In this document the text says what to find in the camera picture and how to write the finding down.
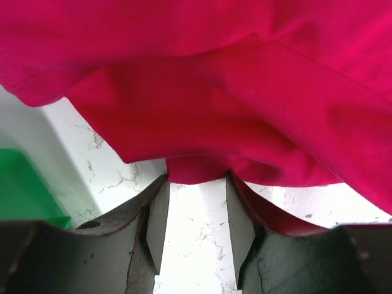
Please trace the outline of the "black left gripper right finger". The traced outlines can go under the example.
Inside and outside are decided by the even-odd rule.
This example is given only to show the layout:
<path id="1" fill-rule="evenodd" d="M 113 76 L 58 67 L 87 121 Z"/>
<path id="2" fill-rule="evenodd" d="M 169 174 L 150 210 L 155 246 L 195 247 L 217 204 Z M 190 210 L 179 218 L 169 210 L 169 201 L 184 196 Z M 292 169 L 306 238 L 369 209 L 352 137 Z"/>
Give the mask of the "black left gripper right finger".
<path id="1" fill-rule="evenodd" d="M 332 229 L 295 217 L 226 175 L 237 288 L 243 293 L 390 293 L 391 225 Z"/>

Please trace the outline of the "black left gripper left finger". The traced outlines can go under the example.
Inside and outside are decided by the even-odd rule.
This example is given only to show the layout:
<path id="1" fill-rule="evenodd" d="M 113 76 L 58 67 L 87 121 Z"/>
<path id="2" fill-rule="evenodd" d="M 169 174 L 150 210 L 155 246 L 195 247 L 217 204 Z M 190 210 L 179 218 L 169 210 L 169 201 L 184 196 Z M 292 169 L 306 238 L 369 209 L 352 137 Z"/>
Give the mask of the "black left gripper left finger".
<path id="1" fill-rule="evenodd" d="M 170 185 L 162 175 L 75 229 L 43 220 L 1 222 L 1 292 L 152 293 L 169 199 Z"/>

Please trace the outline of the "crimson red t-shirt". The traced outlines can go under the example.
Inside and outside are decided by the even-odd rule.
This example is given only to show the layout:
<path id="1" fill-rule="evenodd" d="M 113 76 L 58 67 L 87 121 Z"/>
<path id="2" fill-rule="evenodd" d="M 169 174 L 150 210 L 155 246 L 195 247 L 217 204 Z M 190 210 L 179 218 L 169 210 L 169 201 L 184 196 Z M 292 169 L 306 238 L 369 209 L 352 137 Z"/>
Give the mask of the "crimson red t-shirt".
<path id="1" fill-rule="evenodd" d="M 391 212 L 390 1 L 2 1 L 1 85 L 174 183 L 346 183 Z"/>

